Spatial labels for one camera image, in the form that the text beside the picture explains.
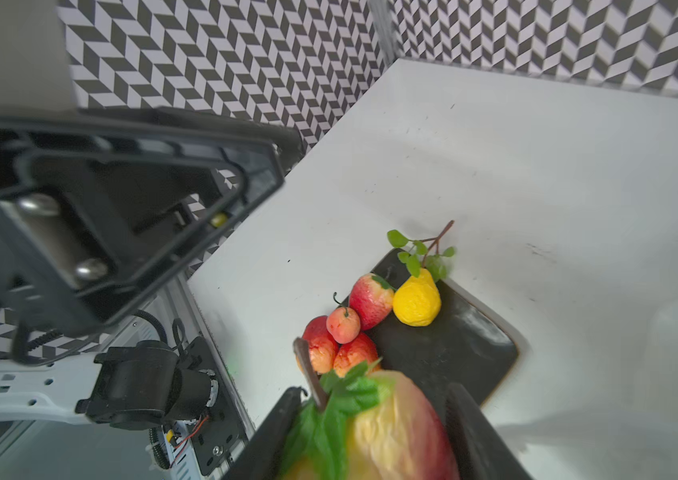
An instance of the yellow lemon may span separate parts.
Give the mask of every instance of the yellow lemon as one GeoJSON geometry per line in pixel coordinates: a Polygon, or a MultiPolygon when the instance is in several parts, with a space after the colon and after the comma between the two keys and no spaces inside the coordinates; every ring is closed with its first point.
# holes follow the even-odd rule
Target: yellow lemon
{"type": "Polygon", "coordinates": [[[392,299],[395,316],[411,326],[427,326],[440,312],[440,292],[437,291],[433,276],[423,268],[417,276],[411,276],[392,299]]]}

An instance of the red wire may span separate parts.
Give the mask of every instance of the red wire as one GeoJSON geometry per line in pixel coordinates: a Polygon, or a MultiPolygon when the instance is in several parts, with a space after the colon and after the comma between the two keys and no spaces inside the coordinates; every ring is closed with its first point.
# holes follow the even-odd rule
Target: red wire
{"type": "Polygon", "coordinates": [[[171,466],[169,466],[169,468],[172,468],[172,467],[174,466],[174,464],[176,463],[176,461],[179,460],[181,454],[184,452],[185,448],[187,448],[186,442],[187,442],[190,438],[194,437],[195,434],[198,433],[198,432],[200,431],[200,427],[202,427],[203,424],[204,424],[204,423],[206,422],[206,420],[208,420],[208,419],[209,419],[209,418],[208,418],[207,416],[206,416],[206,417],[203,417],[203,419],[202,419],[202,420],[200,421],[200,423],[195,427],[195,429],[192,430],[192,433],[189,434],[189,435],[187,436],[187,438],[185,438],[184,440],[182,440],[182,441],[176,446],[176,448],[174,448],[174,452],[176,452],[176,449],[177,449],[177,448],[179,448],[179,447],[181,447],[182,445],[184,445],[183,447],[181,447],[181,450],[179,450],[179,453],[176,454],[176,456],[174,456],[174,461],[171,462],[171,466]]]}

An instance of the silver bolt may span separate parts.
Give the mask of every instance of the silver bolt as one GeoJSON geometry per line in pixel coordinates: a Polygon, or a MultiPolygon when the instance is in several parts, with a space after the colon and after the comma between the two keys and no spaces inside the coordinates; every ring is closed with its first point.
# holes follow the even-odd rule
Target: silver bolt
{"type": "Polygon", "coordinates": [[[75,275],[78,276],[81,280],[86,280],[88,282],[93,282],[94,280],[99,280],[104,275],[109,272],[107,264],[99,258],[89,258],[80,262],[75,267],[75,275]]]}
{"type": "Polygon", "coordinates": [[[29,194],[19,198],[16,204],[24,213],[34,216],[56,216],[61,211],[54,197],[46,194],[29,194]]]}

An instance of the chevron pattern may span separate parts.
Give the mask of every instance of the chevron pattern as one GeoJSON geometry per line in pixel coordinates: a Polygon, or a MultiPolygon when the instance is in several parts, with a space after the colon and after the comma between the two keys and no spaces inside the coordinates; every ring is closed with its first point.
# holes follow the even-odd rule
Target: chevron pattern
{"type": "Polygon", "coordinates": [[[389,0],[400,53],[678,95],[678,0],[389,0]]]}
{"type": "Polygon", "coordinates": [[[366,0],[61,0],[83,107],[295,126],[312,146],[384,65],[366,0]]]}

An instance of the tray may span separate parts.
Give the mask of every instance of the tray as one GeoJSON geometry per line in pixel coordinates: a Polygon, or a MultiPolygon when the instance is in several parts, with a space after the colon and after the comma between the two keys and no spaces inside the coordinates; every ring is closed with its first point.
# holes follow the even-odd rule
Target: tray
{"type": "MultiPolygon", "coordinates": [[[[373,268],[394,288],[410,276],[394,249],[373,268]]],[[[377,345],[385,370],[398,370],[424,392],[445,419],[447,387],[460,383],[479,404],[497,388],[518,358],[515,343],[497,324],[447,283],[438,282],[442,306],[425,327],[403,324],[393,312],[365,333],[377,345]]]]}

